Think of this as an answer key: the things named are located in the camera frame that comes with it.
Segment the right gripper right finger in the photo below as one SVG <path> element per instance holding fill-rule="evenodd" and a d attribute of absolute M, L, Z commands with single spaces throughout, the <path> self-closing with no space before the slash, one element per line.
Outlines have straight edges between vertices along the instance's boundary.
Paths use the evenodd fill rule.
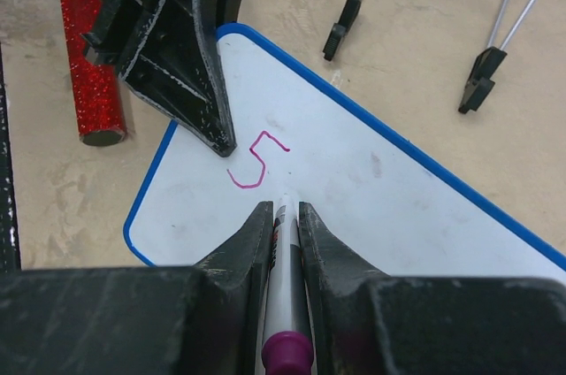
<path fill-rule="evenodd" d="M 319 373 L 564 373 L 561 283 L 394 277 L 335 236 L 311 204 L 298 214 Z"/>

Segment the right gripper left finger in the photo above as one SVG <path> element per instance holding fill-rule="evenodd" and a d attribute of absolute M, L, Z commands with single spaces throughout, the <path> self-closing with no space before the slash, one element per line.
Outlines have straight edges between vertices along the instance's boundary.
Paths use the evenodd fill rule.
<path fill-rule="evenodd" d="M 190 266 L 1 278 L 4 374 L 251 374 L 273 205 Z"/>

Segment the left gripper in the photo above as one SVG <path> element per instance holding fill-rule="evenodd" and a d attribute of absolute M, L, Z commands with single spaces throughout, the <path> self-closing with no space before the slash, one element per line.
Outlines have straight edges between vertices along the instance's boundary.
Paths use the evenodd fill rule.
<path fill-rule="evenodd" d="M 217 27 L 238 19 L 241 0 L 101 0 L 83 35 L 93 65 L 116 65 L 142 101 L 191 131 L 221 157 L 236 148 Z"/>

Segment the purple whiteboard marker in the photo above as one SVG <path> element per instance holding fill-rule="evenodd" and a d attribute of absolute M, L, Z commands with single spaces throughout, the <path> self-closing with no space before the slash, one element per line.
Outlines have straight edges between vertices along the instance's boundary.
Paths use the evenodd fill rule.
<path fill-rule="evenodd" d="M 289 195 L 275 213 L 261 358 L 267 374 L 310 374 L 314 362 L 298 217 Z"/>

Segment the blue framed whiteboard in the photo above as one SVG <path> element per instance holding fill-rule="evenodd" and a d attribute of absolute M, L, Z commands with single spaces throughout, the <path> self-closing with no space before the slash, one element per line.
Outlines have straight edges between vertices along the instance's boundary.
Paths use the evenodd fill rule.
<path fill-rule="evenodd" d="M 145 264 L 195 264 L 288 195 L 394 276 L 564 280 L 560 252 L 253 28 L 218 50 L 237 149 L 168 126 L 123 228 Z"/>

